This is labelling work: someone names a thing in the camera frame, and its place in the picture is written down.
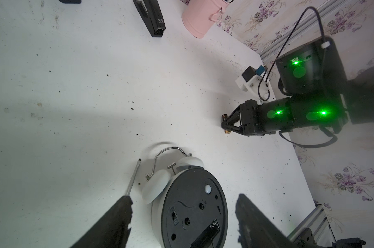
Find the orange handled screwdriver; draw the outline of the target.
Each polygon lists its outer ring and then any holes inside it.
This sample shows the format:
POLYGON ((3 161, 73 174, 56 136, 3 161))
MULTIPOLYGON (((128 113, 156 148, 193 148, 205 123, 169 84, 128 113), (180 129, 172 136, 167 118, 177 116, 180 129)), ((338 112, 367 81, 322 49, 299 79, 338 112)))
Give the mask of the orange handled screwdriver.
POLYGON ((133 184, 134 184, 134 181, 135 181, 135 178, 136 178, 136 175, 137 175, 137 172, 139 170, 140 165, 141 165, 141 158, 138 159, 137 164, 136 164, 136 166, 134 168, 134 171, 132 173, 131 180, 128 184, 128 187, 127 187, 127 190, 126 190, 126 193, 125 193, 126 196, 130 196, 130 194, 131 194, 133 184))

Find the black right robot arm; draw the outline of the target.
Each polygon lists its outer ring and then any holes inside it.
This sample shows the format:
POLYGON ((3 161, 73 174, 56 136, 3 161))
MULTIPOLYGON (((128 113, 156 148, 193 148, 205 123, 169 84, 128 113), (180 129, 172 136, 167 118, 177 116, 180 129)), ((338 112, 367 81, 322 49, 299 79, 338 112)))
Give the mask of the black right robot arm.
POLYGON ((347 79, 331 37, 306 43, 275 63, 286 97, 244 102, 222 121, 223 129, 260 136, 318 126, 339 133, 347 122, 374 123, 374 66, 347 79))

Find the white twin-bell alarm clock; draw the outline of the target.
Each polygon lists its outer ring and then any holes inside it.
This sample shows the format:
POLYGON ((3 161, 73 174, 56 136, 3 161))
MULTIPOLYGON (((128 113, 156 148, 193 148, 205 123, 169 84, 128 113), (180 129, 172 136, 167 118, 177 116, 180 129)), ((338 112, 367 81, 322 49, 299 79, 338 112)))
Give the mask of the white twin-bell alarm clock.
POLYGON ((151 205, 151 226, 162 248, 222 248, 228 229, 228 207, 219 181, 201 159, 180 147, 183 157, 146 175, 142 199, 151 205))

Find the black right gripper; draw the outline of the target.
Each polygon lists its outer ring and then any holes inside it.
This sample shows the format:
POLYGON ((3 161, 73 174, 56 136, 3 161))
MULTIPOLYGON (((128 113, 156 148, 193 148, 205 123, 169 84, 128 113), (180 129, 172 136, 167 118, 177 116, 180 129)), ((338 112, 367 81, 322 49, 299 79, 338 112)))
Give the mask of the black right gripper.
POLYGON ((264 104, 258 105, 255 100, 245 101, 228 115, 227 129, 244 136, 265 135, 263 115, 264 104))

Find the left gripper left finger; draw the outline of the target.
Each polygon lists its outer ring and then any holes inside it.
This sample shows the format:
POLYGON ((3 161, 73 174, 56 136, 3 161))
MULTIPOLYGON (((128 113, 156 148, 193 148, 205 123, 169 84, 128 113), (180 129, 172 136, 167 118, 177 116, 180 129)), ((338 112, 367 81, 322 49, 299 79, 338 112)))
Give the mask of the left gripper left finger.
POLYGON ((122 196, 73 248, 125 248, 131 232, 132 200, 122 196))

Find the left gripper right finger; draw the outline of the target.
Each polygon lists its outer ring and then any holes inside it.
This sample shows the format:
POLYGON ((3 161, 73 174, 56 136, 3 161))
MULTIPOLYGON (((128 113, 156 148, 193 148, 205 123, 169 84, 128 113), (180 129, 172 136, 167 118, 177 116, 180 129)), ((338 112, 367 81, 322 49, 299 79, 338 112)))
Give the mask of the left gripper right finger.
POLYGON ((239 195, 235 213, 239 222, 238 242, 243 248, 294 247, 246 195, 239 195))

